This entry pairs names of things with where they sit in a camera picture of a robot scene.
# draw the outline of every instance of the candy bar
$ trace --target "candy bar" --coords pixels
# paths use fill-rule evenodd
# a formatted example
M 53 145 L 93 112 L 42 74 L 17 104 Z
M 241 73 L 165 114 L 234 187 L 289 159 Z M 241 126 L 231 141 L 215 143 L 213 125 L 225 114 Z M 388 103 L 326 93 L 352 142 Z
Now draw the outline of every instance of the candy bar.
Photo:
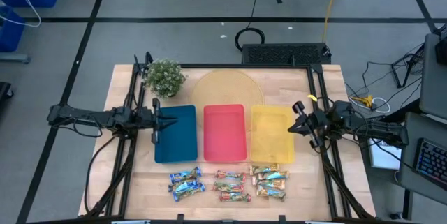
M 286 189 L 286 180 L 285 179 L 269 179 L 269 180 L 263 180 L 259 181 L 258 185 L 267 186 L 270 188 L 275 188 L 279 190 Z
M 200 168 L 196 167 L 190 172 L 179 172 L 176 174 L 170 174 L 170 181 L 172 183 L 184 181 L 186 179 L 195 179 L 197 177 L 201 177 L 202 173 L 200 172 Z
M 251 196 L 248 193 L 241 194 L 241 193 L 222 192 L 221 196 L 219 197 L 219 199 L 221 201 L 224 201 L 224 202 L 236 202 L 236 201 L 250 202 L 251 201 Z
M 174 192 L 174 201 L 179 202 L 183 198 L 186 198 L 197 192 L 202 192 L 204 190 L 205 186 L 202 183 L 199 183 L 196 186 L 188 187 L 180 192 Z
M 266 172 L 263 174 L 258 174 L 258 178 L 260 180 L 265 179 L 287 179 L 288 178 L 288 171 L 285 172 Z
M 230 184 L 224 182 L 214 182 L 214 191 L 222 191 L 228 193 L 242 193 L 244 191 L 244 185 L 242 184 Z
M 172 185 L 168 185 L 168 192 L 180 192 L 188 187 L 196 186 L 197 179 L 186 179 L 184 181 L 175 182 Z
M 273 188 L 268 188 L 266 186 L 258 185 L 258 190 L 256 190 L 257 196 L 270 196 L 273 198 L 277 198 L 278 200 L 284 201 L 284 198 L 286 197 L 286 192 L 276 190 Z
M 215 177 L 217 179 L 238 179 L 241 182 L 245 182 L 245 173 L 225 172 L 217 171 Z
M 277 172 L 279 171 L 279 165 L 273 164 L 269 167 L 260 167 L 256 165 L 250 165 L 250 175 L 264 173 L 264 172 Z

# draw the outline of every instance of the plastic tray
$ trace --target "plastic tray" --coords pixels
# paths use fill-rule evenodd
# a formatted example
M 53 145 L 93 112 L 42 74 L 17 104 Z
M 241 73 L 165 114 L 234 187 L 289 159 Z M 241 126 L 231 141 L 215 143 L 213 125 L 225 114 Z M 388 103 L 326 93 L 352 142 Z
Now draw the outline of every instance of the plastic tray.
M 197 159 L 196 107 L 163 107 L 161 113 L 177 117 L 178 122 L 162 130 L 155 145 L 155 162 L 172 163 Z
M 24 20 L 19 17 L 10 7 L 1 6 L 0 14 L 15 22 L 24 22 Z M 0 52 L 13 52 L 17 49 L 20 39 L 22 37 L 24 25 L 15 24 L 8 21 L 3 22 L 0 26 Z
M 247 159 L 244 106 L 208 105 L 203 108 L 203 155 L 208 162 Z
M 294 123 L 290 107 L 255 105 L 251 108 L 251 160 L 262 163 L 293 163 Z

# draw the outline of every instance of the yellow tray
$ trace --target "yellow tray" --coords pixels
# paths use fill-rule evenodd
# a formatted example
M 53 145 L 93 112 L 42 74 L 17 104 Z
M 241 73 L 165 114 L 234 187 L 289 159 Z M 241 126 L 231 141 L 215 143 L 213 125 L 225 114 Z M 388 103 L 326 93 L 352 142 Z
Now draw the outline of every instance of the yellow tray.
M 251 108 L 251 161 L 293 163 L 294 123 L 291 107 L 255 105 Z

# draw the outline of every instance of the potted plant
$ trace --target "potted plant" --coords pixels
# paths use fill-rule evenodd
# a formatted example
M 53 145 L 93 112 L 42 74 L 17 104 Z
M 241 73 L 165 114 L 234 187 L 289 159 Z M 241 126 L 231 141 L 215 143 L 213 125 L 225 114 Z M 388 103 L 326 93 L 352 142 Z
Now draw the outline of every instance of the potted plant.
M 149 65 L 145 84 L 159 98 L 173 97 L 182 87 L 186 77 L 176 61 L 155 60 Z

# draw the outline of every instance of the floor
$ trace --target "floor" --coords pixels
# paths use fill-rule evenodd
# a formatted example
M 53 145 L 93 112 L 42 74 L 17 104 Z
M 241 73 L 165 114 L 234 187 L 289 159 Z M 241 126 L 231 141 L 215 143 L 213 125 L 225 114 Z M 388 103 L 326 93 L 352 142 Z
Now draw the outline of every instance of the floor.
M 0 119 L 0 223 L 17 220 L 50 131 L 45 118 L 51 105 L 63 97 L 74 107 L 102 110 L 112 67 L 133 63 L 134 54 L 142 59 L 146 51 L 181 63 L 239 63 L 233 37 L 247 25 L 253 1 L 58 0 L 54 8 L 39 8 L 42 25 L 26 28 L 17 50 L 29 54 L 31 63 L 0 64 L 0 80 L 15 90 Z M 266 43 L 321 41 L 329 0 L 283 1 L 257 0 L 259 22 L 252 26 L 264 31 Z M 29 8 L 15 11 L 36 21 Z M 335 0 L 332 17 L 338 18 L 328 30 L 332 63 L 359 89 L 367 61 L 391 63 L 423 42 L 430 22 L 447 22 L 447 0 Z M 255 34 L 241 37 L 241 43 L 257 42 Z M 370 66 L 367 83 L 389 71 Z M 412 75 L 409 81 L 416 83 L 390 101 L 391 112 L 411 95 L 418 78 Z M 391 75 L 369 88 L 385 99 L 396 91 Z M 417 97 L 418 90 L 408 102 Z M 76 217 L 93 146 L 93 139 L 57 133 L 28 221 Z M 377 216 L 401 211 L 404 190 L 395 185 L 393 171 L 372 169 L 367 152 L 364 158 Z M 446 206 L 415 196 L 415 221 L 446 218 Z

